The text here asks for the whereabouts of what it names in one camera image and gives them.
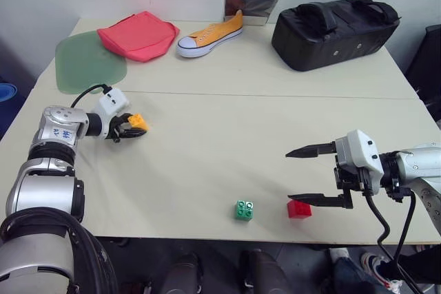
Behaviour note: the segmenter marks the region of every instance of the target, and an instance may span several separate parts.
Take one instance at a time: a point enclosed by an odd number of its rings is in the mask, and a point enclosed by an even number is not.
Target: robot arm
[[[84,211],[84,184],[75,177],[78,140],[84,136],[119,141],[131,114],[118,117],[129,101],[120,89],[111,89],[91,113],[82,109],[51,106],[44,109],[32,140],[28,160],[21,166],[6,203],[6,214],[31,207],[52,207],[70,213],[79,221]]]
[[[87,287],[93,288],[90,293],[117,292],[105,251],[79,224],[84,184],[75,176],[74,162],[85,136],[117,143],[147,131],[140,115],[118,116],[128,105],[121,90],[109,87],[90,113],[62,106],[44,109],[0,228],[0,293],[87,293]],[[80,292],[74,276],[78,251],[89,261],[84,269],[93,279]]]
[[[343,194],[297,194],[293,200],[319,207],[353,208],[350,191],[375,195],[384,188],[396,202],[414,191],[423,201],[435,228],[441,234],[441,147],[436,143],[404,151],[379,154],[376,145],[360,130],[329,144],[295,149],[287,157],[311,158],[336,153],[334,173]]]

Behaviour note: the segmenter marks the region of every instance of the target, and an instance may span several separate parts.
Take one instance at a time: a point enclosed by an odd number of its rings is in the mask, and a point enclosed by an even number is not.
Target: bag handle
[[[310,18],[318,20],[318,29],[322,34],[328,34],[337,28],[337,21],[331,8],[323,3],[303,3],[295,9],[297,15],[307,23]]]
[[[380,3],[372,0],[355,0],[352,2],[352,7],[383,23],[391,24],[399,19],[397,12],[392,8],[392,6],[386,3]]]

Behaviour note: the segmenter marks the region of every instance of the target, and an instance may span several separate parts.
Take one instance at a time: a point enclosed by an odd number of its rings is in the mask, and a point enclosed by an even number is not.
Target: sticker label
[[[75,143],[75,133],[62,127],[53,127],[50,133],[51,138],[61,139],[73,145]]]

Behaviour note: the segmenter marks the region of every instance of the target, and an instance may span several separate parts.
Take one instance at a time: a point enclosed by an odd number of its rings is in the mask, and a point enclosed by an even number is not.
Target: jeans
[[[337,294],[391,294],[375,278],[365,273],[350,258],[339,258],[334,265]]]

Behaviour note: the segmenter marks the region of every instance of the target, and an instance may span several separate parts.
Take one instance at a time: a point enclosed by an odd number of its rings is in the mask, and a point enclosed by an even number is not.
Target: white shoe sole
[[[363,270],[365,270],[365,272],[370,275],[371,277],[373,277],[374,279],[377,279],[377,281],[383,285],[385,288],[387,288],[389,291],[391,291],[392,293],[395,294],[400,294],[400,286],[401,284],[398,284],[397,282],[401,282],[398,280],[386,280],[384,279],[376,270],[376,265],[373,262],[372,265],[369,265],[369,259],[371,256],[374,256],[374,258],[378,258],[375,257],[375,255],[371,254],[371,253],[364,253],[360,259],[360,263],[361,266],[363,268]]]
[[[242,33],[242,28],[239,30],[236,30],[235,32],[232,32],[231,34],[228,34],[227,36],[225,36],[217,41],[214,41],[213,43],[211,43],[207,46],[202,46],[200,48],[183,48],[178,43],[178,45],[176,46],[176,51],[178,52],[178,54],[180,56],[183,56],[184,58],[197,58],[198,56],[206,55],[207,53],[209,53],[211,50],[213,50],[220,43],[223,43],[224,41],[232,39],[241,33]]]

